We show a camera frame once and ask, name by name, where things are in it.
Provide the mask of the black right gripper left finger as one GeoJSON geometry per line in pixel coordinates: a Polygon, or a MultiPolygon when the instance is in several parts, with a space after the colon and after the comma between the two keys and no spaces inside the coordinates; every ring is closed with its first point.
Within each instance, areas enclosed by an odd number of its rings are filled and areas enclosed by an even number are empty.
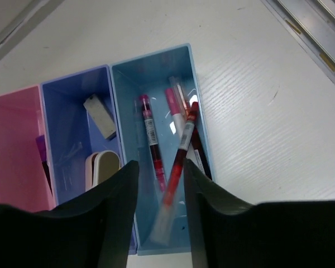
{"type": "Polygon", "coordinates": [[[0,204],[0,267],[125,267],[137,204],[139,165],[52,210],[0,204]]]}

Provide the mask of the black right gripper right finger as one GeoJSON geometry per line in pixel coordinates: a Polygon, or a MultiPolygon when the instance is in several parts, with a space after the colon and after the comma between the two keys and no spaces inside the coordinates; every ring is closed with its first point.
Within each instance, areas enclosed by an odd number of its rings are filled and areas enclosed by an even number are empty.
{"type": "Polygon", "coordinates": [[[335,267],[335,200],[250,204],[184,161],[194,267],[335,267]]]}

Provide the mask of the pink stapler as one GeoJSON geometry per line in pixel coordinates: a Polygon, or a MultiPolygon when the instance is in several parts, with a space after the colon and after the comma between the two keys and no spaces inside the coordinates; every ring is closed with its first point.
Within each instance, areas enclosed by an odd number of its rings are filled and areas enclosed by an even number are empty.
{"type": "Polygon", "coordinates": [[[85,191],[106,181],[121,168],[117,153],[111,150],[94,152],[85,161],[85,191]]]}

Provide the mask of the red gel pen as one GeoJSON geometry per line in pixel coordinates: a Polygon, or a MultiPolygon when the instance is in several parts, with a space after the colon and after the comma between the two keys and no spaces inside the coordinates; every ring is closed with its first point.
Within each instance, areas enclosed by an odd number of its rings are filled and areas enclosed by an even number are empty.
{"type": "Polygon", "coordinates": [[[175,205],[178,201],[178,194],[176,191],[183,171],[183,162],[188,152],[198,113],[199,104],[198,102],[193,102],[187,116],[187,121],[182,132],[178,150],[175,155],[169,182],[166,190],[164,191],[161,206],[150,234],[150,238],[153,242],[162,245],[167,245],[169,243],[175,214],[175,205]]]}

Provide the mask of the purple black highlighter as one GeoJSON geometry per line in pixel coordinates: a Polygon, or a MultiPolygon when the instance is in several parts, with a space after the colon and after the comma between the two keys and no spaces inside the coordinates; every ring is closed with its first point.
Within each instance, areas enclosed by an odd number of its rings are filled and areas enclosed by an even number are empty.
{"type": "Polygon", "coordinates": [[[39,137],[36,138],[36,145],[40,154],[40,159],[41,159],[41,163],[42,163],[42,167],[44,169],[45,172],[45,176],[47,179],[47,183],[49,185],[50,190],[52,190],[51,187],[51,179],[50,179],[50,171],[49,171],[49,167],[47,164],[47,152],[46,152],[46,143],[45,143],[45,136],[41,135],[39,137]]]}

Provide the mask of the white boxed eraser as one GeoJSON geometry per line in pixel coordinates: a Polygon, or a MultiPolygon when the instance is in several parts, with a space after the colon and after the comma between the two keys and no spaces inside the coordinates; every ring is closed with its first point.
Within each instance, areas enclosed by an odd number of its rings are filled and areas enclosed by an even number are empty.
{"type": "Polygon", "coordinates": [[[113,117],[100,98],[96,94],[93,94],[84,102],[83,106],[102,136],[108,140],[114,138],[116,135],[116,126],[113,117]]]}

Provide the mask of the dark red pen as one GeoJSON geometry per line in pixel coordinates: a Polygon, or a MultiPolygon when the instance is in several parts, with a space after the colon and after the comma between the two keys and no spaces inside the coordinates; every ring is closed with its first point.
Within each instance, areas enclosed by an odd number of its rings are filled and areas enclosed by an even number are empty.
{"type": "Polygon", "coordinates": [[[155,176],[157,180],[158,189],[163,193],[166,189],[166,179],[165,172],[161,158],[161,152],[159,148],[157,132],[155,128],[154,119],[152,116],[152,110],[150,107],[149,97],[147,95],[140,96],[141,110],[143,115],[143,120],[145,124],[147,141],[150,147],[152,163],[154,166],[155,176]]]}

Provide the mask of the pink white pen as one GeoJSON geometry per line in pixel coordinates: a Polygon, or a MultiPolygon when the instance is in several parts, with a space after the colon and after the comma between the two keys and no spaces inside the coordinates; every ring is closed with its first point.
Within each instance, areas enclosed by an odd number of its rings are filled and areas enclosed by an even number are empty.
{"type": "Polygon", "coordinates": [[[180,107],[178,101],[176,100],[173,89],[167,88],[165,90],[165,96],[167,104],[170,108],[171,116],[173,118],[175,132],[178,134],[179,138],[181,138],[185,127],[185,119],[181,114],[180,107]]]}

